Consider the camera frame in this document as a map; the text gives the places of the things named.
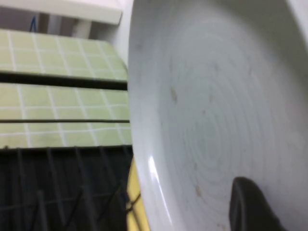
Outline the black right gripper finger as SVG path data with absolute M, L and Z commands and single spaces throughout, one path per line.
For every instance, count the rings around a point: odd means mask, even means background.
M 229 222 L 232 231 L 284 231 L 257 184 L 245 177 L 232 182 Z

